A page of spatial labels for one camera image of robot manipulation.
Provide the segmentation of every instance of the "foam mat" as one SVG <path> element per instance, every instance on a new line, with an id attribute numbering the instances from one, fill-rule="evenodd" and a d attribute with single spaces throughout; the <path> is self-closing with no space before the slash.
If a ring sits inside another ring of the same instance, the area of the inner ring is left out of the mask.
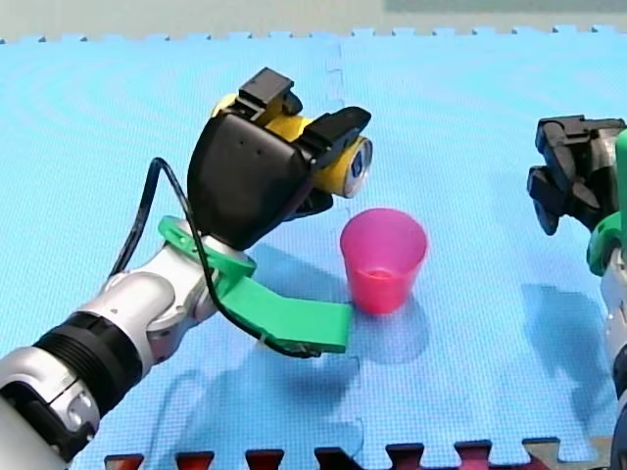
<path id="1" fill-rule="evenodd" d="M 353 214 L 394 207 L 430 240 L 410 302 L 385 321 L 356 312 L 347 354 L 277 356 L 216 316 L 191 331 L 104 420 L 74 468 L 142 454 L 142 469 L 210 451 L 247 468 L 251 449 L 282 469 L 340 447 L 367 470 L 386 446 L 421 444 L 424 467 L 460 464 L 455 445 L 490 442 L 494 464 L 529 461 L 524 440 L 556 438 L 563 461 L 595 460 L 615 398 L 604 362 L 599 280 L 587 233 L 544 236 L 525 190 L 539 118 L 625 117 L 625 36 L 611 27 L 431 36 L 246 32 L 208 40 L 33 36 L 0 47 L 0 353 L 31 344 L 94 296 L 129 229 L 148 163 L 184 181 L 215 101 L 264 66 L 296 82 L 304 113 L 372 112 L 369 184 L 353 201 L 290 222 L 251 251 L 256 276 L 288 296 L 347 301 L 338 238 Z M 158 249 L 167 184 L 133 264 Z M 306 282 L 294 283 L 294 279 Z"/>

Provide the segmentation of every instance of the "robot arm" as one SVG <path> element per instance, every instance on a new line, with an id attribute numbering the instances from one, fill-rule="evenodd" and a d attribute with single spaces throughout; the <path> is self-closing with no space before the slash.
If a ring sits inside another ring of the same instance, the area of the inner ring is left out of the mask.
<path id="1" fill-rule="evenodd" d="M 536 146 L 546 166 L 529 171 L 527 189 L 548 235 L 562 216 L 579 220 L 591 232 L 586 258 L 602 278 L 607 309 L 604 343 L 618 398 L 610 469 L 627 458 L 627 125 L 622 119 L 583 116 L 542 119 Z"/>
<path id="2" fill-rule="evenodd" d="M 222 100 L 192 154 L 188 196 L 168 164 L 154 159 L 101 292 L 0 359 L 0 468 L 67 469 L 124 396 L 218 311 L 285 355 L 344 350 L 348 307 L 274 294 L 251 279 L 256 265 L 244 253 L 278 224 L 330 209 L 332 194 L 353 197 L 367 175 L 372 146 L 361 132 L 370 114 L 345 108 L 300 117 L 292 86 L 263 69 Z M 162 247 L 126 270 L 161 170 L 185 218 L 164 217 Z"/>
<path id="3" fill-rule="evenodd" d="M 201 266 L 165 244 L 34 345 L 10 352 L 0 360 L 2 468 L 67 468 L 106 414 L 215 311 Z"/>

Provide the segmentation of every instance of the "black cable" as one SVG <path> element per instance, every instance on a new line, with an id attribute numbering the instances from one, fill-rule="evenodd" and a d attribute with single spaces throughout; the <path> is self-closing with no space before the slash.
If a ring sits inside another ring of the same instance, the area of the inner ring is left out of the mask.
<path id="1" fill-rule="evenodd" d="M 163 170 L 168 177 L 169 184 L 171 185 L 174 194 L 176 195 L 176 198 L 178 199 L 183 209 L 183 212 L 185 213 L 185 218 L 187 219 L 187 223 L 189 224 L 189 229 L 191 231 L 192 237 L 194 238 L 194 245 L 196 247 L 196 251 L 198 252 L 200 263 L 203 267 L 203 273 L 205 274 L 205 281 L 207 282 L 209 297 L 214 303 L 214 306 L 216 307 L 217 311 L 224 315 L 226 319 L 228 319 L 239 329 L 260 340 L 261 335 L 258 332 L 250 329 L 246 325 L 242 324 L 235 317 L 233 317 L 233 315 L 230 314 L 226 306 L 224 306 L 218 298 L 216 293 L 216 286 L 214 285 L 214 281 L 212 280 L 214 269 L 211 268 L 209 266 L 209 263 L 207 262 L 207 253 L 205 252 L 205 248 L 203 246 L 203 242 L 200 238 L 199 232 L 196 229 L 193 213 L 191 208 L 189 207 L 189 201 L 187 200 L 185 193 L 178 183 L 174 171 L 172 171 L 169 164 L 162 158 L 156 157 L 150 162 L 148 174 L 146 175 L 146 182 L 144 184 L 144 190 L 142 192 L 141 200 L 139 202 L 139 208 L 137 210 L 137 215 L 135 216 L 135 220 L 130 229 L 130 233 L 128 234 L 128 237 L 126 238 L 126 241 L 124 242 L 124 245 L 121 249 L 120 255 L 118 256 L 118 259 L 114 264 L 110 277 L 125 270 L 126 266 L 133 256 L 133 253 L 135 252 L 135 249 L 137 248 L 137 245 L 139 244 L 139 240 L 141 239 L 144 228 L 146 227 L 148 215 L 150 214 L 150 208 L 152 207 L 153 200 L 155 199 L 157 184 L 159 183 L 159 173 L 161 170 Z M 281 348 L 279 345 L 274 344 L 272 341 L 264 341 L 264 344 L 273 351 L 281 353 L 283 355 L 287 355 L 289 357 L 311 358 L 319 356 L 319 352 L 310 352 L 307 350 L 302 352 L 288 351 Z"/>

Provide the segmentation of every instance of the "plastic cup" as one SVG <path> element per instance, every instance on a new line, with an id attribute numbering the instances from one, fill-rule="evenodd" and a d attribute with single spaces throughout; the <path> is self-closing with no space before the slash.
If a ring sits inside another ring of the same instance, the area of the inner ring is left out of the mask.
<path id="1" fill-rule="evenodd" d="M 427 252 L 427 236 L 404 212 L 371 209 L 349 220 L 340 249 L 355 305 L 367 313 L 390 313 L 410 295 Z"/>

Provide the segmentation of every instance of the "blue foam mat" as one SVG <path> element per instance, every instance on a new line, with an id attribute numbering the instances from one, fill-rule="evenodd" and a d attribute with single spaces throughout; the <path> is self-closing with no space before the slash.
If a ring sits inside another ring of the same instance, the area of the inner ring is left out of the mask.
<path id="1" fill-rule="evenodd" d="M 107 417 L 75 468 L 143 453 L 143 468 L 165 470 L 179 452 L 210 450 L 212 469 L 236 469 L 247 449 L 282 448 L 281 468 L 300 470 L 316 447 L 341 447 L 374 470 L 389 467 L 387 445 L 410 443 L 425 445 L 424 466 L 450 467 L 468 441 L 515 464 L 528 460 L 522 440 L 552 437 L 561 459 L 593 458 L 587 439 L 611 433 L 615 400 L 587 234 L 565 221 L 544 236 L 525 180 L 542 162 L 538 118 L 624 117 L 626 44 L 606 27 L 555 30 L 2 45 L 0 353 L 96 293 L 150 159 L 183 180 L 212 104 L 263 66 L 296 81 L 309 115 L 369 109 L 376 160 L 357 199 L 252 250 L 259 280 L 346 301 L 339 232 L 370 207 L 411 213 L 430 238 L 412 300 L 386 322 L 358 314 L 346 355 L 279 357 L 217 316 Z M 153 211 L 135 264 L 159 245 L 159 214 L 179 213 L 166 184 Z"/>

